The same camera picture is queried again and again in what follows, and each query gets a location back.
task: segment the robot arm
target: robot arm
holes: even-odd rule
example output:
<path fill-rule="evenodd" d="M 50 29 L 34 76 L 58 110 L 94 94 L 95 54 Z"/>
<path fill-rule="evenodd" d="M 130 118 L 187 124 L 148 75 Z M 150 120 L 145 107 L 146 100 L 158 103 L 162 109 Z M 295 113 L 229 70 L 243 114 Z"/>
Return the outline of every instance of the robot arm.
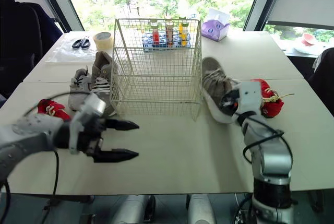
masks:
<path fill-rule="evenodd" d="M 130 130 L 139 128 L 133 122 L 101 119 L 105 103 L 91 94 L 69 122 L 45 114 L 30 114 L 15 124 L 0 126 L 0 182 L 25 157 L 55 148 L 69 148 L 91 156 L 94 162 L 120 162 L 138 156 L 126 149 L 102 151 L 101 134 L 107 128 Z"/>
<path fill-rule="evenodd" d="M 220 110 L 231 116 L 241 127 L 244 142 L 252 154 L 253 222 L 291 224 L 292 156 L 287 145 L 280 139 L 283 133 L 269 127 L 266 119 L 261 116 L 260 91 L 258 82 L 241 82 L 235 90 L 222 98 Z"/>

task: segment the scissors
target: scissors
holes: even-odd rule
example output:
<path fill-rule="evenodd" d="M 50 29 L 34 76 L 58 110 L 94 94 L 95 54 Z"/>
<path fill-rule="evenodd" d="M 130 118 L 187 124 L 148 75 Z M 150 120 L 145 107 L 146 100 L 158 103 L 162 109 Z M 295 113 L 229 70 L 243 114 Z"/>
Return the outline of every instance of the scissors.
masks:
<path fill-rule="evenodd" d="M 79 39 L 76 40 L 73 44 L 72 47 L 73 48 L 82 48 L 82 49 L 86 49 L 90 46 L 90 41 L 88 39 L 88 36 L 85 36 L 83 39 Z"/>

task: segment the rope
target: rope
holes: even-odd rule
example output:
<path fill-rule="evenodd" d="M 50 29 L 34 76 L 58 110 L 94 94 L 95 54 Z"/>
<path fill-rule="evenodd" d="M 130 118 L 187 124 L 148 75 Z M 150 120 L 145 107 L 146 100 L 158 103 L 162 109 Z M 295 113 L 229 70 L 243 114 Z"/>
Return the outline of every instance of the rope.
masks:
<path fill-rule="evenodd" d="M 267 88 L 265 90 L 265 92 L 273 92 L 275 95 L 269 97 L 269 98 L 263 98 L 263 102 L 266 103 L 266 102 L 276 102 L 278 101 L 279 99 L 282 99 L 286 96 L 289 96 L 289 95 L 294 95 L 294 93 L 287 93 L 286 95 L 282 95 L 282 96 L 278 96 L 277 92 L 274 91 L 274 90 L 271 90 L 270 88 Z"/>

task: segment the white wire basket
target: white wire basket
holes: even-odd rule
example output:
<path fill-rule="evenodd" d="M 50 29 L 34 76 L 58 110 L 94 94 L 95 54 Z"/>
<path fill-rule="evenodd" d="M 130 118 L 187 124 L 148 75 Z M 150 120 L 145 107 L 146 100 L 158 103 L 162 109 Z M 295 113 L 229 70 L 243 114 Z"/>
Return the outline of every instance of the white wire basket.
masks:
<path fill-rule="evenodd" d="M 202 101 L 200 32 L 199 20 L 116 19 L 110 100 L 117 113 L 195 120 Z"/>

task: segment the white table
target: white table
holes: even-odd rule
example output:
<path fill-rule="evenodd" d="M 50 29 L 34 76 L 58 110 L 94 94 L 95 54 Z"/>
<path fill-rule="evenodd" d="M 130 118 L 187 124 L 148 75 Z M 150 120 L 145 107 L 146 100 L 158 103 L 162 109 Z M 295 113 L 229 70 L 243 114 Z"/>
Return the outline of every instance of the white table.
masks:
<path fill-rule="evenodd" d="M 84 37 L 87 32 L 71 32 L 71 35 Z M 55 54 L 66 36 L 62 35 L 24 82 L 69 82 L 75 71 L 86 65 L 91 72 L 92 62 L 45 62 Z M 217 58 L 226 74 L 236 79 L 303 79 L 268 32 L 240 32 L 220 42 L 202 37 L 202 56 Z"/>
<path fill-rule="evenodd" d="M 284 98 L 282 112 L 268 123 L 285 131 L 293 154 L 292 190 L 334 187 L 334 118 L 306 81 L 270 80 Z M 68 90 L 69 83 L 24 82 L 0 109 L 0 124 L 11 123 L 40 99 Z M 67 106 L 67 98 L 57 100 Z M 129 132 L 107 131 L 104 150 L 139 152 L 130 161 L 94 164 L 83 154 L 60 150 L 58 194 L 185 194 L 251 192 L 251 166 L 242 158 L 240 127 L 215 122 L 204 103 L 191 117 L 128 115 L 140 125 Z M 52 152 L 32 155 L 9 177 L 14 193 L 51 194 Z"/>
<path fill-rule="evenodd" d="M 303 79 L 268 32 L 240 32 L 220 42 L 202 37 L 202 56 L 215 57 L 236 79 Z"/>

